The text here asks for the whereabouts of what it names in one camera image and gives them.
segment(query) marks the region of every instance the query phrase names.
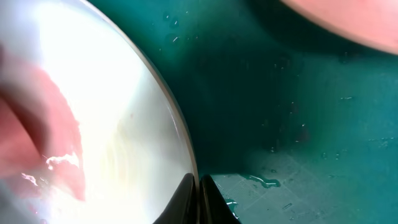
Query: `green cutting mat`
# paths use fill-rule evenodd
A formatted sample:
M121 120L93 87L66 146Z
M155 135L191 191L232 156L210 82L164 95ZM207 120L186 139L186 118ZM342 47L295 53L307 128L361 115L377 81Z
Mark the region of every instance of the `green cutting mat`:
M398 223L397 57L276 0L91 2L159 69L242 223Z

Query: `glossy white surface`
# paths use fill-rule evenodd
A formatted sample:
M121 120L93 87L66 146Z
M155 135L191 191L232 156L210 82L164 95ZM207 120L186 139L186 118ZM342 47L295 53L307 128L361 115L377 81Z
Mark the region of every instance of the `glossy white surface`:
M32 198L48 223L152 223L182 177L197 176L172 98L103 18L74 0L0 1L0 42L50 75L80 123L86 202L55 187L49 204Z

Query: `green surface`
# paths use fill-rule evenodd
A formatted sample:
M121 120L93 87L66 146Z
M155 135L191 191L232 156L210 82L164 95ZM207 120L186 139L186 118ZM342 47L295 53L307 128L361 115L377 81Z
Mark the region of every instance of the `green surface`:
M159 69L242 223L398 223L397 57L275 0L91 2Z

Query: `teal table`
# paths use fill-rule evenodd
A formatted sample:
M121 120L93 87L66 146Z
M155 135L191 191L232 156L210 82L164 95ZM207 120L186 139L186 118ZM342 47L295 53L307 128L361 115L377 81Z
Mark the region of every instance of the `teal table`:
M159 69L242 223L398 222L397 57L276 0L91 2Z

